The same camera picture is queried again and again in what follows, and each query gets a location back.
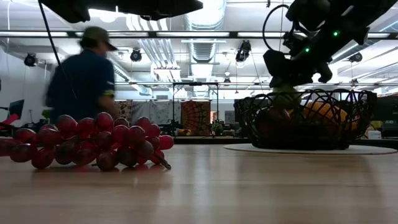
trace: wooden table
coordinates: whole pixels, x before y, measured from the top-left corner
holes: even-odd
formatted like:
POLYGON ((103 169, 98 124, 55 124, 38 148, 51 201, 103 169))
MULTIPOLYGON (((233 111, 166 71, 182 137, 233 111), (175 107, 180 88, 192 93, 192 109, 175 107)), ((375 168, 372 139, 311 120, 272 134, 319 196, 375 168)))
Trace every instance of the wooden table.
POLYGON ((165 153, 170 171, 37 171, 2 157, 1 223, 398 223, 398 154, 282 155, 219 145, 165 153))

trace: black wire basket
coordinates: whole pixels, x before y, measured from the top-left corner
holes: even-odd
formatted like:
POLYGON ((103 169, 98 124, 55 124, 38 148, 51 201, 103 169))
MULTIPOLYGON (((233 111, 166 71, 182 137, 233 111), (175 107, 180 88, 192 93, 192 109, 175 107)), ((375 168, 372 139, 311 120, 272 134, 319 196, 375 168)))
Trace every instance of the black wire basket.
POLYGON ((234 107, 255 147, 332 150, 366 132, 376 100, 370 91, 307 90, 247 97, 234 107))

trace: cap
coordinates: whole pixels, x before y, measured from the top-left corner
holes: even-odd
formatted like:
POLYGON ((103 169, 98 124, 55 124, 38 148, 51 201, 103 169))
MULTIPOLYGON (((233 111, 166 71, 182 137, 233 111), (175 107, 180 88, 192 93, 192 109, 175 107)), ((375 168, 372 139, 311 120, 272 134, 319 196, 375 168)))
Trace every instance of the cap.
POLYGON ((97 41, 105 42, 108 45, 109 51, 118 50, 115 46, 109 43, 109 34, 105 29, 92 26, 87 27, 83 33, 83 38, 90 38, 97 41))

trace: man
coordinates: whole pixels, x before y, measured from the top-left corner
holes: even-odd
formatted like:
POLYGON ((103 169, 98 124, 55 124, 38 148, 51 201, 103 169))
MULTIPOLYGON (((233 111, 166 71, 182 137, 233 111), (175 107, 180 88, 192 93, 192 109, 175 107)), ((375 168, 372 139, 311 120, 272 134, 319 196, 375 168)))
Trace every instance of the man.
POLYGON ((52 107, 51 120, 67 114, 75 120, 94 118, 106 111, 119 115, 114 106, 114 70, 106 59, 117 50, 109 35, 100 27, 86 28, 80 46, 83 51, 67 58, 57 67, 47 90, 45 105, 52 107))

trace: white round mat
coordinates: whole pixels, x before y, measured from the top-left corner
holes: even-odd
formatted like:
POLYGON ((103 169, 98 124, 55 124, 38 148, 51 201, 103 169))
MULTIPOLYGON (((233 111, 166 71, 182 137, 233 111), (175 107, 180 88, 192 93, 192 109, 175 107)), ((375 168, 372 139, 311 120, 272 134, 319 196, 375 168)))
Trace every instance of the white round mat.
POLYGON ((323 155, 378 155, 392 154, 397 150, 386 147, 375 146, 350 146, 345 150, 319 150, 319 151, 302 151, 302 150, 286 150, 286 149, 259 149, 252 144, 230 144, 225 145, 225 149, 246 151, 246 152, 268 152, 268 153, 284 153, 284 154, 323 154, 323 155))

